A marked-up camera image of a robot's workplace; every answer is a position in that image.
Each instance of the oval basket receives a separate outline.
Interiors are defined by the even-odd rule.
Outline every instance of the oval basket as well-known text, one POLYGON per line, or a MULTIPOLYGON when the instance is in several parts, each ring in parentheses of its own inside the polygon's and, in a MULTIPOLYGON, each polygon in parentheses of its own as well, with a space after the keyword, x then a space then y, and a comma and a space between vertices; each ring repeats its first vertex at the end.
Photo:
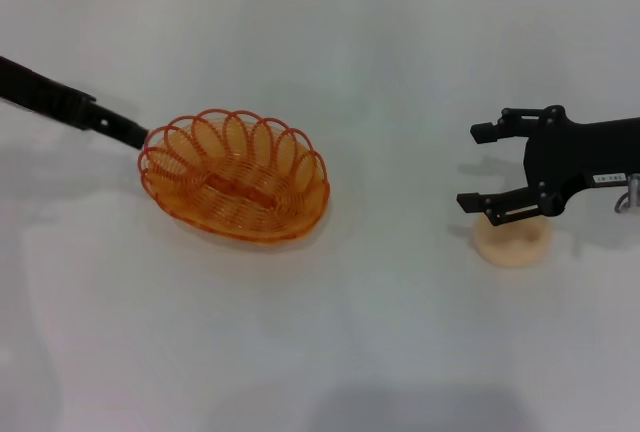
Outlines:
POLYGON ((300 238, 329 201, 327 170, 309 138, 248 111, 206 110, 150 132, 138 169, 166 213, 244 241, 300 238))

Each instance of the white surface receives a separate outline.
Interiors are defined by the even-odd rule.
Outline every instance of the white surface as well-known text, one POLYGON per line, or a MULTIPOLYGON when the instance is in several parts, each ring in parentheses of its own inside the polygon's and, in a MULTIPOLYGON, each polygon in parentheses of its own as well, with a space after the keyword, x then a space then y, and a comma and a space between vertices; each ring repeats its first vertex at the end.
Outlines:
POLYGON ((0 0, 0 53, 160 126, 309 134, 315 239, 206 239, 136 154, 0 104, 3 432, 628 432, 640 222, 582 193, 539 267, 468 244, 458 192, 524 185, 503 107, 638 115, 640 0, 0 0))

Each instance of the orange wire basket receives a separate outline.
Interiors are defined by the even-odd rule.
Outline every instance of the orange wire basket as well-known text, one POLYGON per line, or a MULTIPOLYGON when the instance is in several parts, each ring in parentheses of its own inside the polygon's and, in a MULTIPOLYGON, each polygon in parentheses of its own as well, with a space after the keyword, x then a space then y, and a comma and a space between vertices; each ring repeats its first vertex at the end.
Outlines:
POLYGON ((138 169, 169 215, 255 243, 304 236, 329 201, 327 170, 309 138, 244 110, 206 110, 150 132, 138 169))

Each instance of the label sticker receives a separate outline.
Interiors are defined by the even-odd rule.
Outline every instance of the label sticker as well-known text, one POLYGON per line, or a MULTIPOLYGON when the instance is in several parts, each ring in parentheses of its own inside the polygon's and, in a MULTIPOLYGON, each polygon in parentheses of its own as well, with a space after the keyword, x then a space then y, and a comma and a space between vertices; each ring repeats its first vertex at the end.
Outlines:
POLYGON ((612 184, 616 182, 626 182, 627 176, 624 173, 594 175, 593 181, 596 184, 612 184))

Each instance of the wooden disc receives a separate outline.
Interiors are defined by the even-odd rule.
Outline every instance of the wooden disc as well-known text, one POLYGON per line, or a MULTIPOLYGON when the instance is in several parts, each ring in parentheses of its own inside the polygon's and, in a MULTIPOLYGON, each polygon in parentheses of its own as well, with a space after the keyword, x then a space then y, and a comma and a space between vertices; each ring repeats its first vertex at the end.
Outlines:
POLYGON ((533 217, 494 227, 480 215, 473 227, 478 253, 496 267, 528 267, 549 250, 551 224, 546 217, 533 217))

